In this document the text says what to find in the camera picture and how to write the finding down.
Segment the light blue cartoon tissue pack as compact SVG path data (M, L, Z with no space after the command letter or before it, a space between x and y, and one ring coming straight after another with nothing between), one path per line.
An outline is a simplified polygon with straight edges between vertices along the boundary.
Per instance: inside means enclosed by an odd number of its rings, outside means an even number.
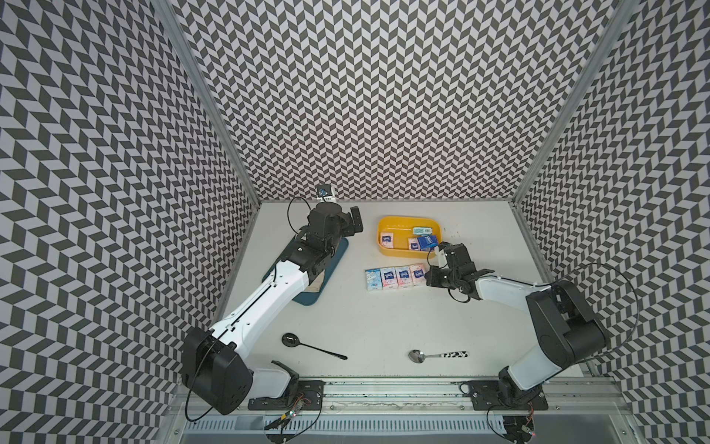
M383 290L383 281L380 268L367 269L365 271L366 289L368 292Z

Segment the mint green tissue pack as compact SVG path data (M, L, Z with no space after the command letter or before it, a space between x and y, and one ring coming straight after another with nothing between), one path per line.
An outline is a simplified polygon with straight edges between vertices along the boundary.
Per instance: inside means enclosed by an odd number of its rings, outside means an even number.
M413 227L412 233L416 236L427 236L434 233L434 229L431 227Z

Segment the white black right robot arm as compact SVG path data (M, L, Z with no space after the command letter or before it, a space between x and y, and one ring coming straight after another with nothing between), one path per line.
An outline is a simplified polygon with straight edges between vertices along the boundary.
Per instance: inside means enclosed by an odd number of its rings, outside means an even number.
M469 302L497 303L529 316L536 344L498 373L496 395L502 406L527 405L545 381L610 346L610 334L576 285L566 279L538 284L501 277L477 268L462 243L434 249L443 266L431 266L426 285L456 290Z

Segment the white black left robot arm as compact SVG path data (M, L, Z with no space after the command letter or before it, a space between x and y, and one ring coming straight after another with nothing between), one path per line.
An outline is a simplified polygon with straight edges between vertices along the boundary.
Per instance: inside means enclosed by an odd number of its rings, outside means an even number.
M279 361L249 367L247 359L280 312L331 265L340 242L364 230L354 206L317 204L308 223L290 240L260 286L230 314L208 329L193 327L181 349L181 377L190 394L226 416L244 401L295 401L299 375Z

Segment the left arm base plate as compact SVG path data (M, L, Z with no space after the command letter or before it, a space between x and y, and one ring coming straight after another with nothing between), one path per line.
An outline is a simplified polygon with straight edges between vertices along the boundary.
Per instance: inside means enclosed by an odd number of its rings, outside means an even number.
M297 403L302 403L301 410L306 412L319 411L323 405L325 381L300 380L297 385L291 385L279 398L250 399L250 411L265 411L284 413L291 410Z

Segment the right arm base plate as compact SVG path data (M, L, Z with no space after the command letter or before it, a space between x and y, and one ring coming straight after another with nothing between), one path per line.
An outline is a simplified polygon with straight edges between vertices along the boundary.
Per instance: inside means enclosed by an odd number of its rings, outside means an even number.
M515 384L494 379L470 380L465 383L475 411L489 408L507 411L547 411L549 405L542 386L520 390Z

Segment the dark blue Tempo tissue pack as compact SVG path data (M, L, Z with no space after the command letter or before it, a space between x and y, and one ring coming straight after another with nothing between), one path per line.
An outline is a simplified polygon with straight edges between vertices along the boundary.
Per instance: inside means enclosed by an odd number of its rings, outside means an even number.
M417 242L421 251L431 251L439 244L436 235L420 236L417 238Z

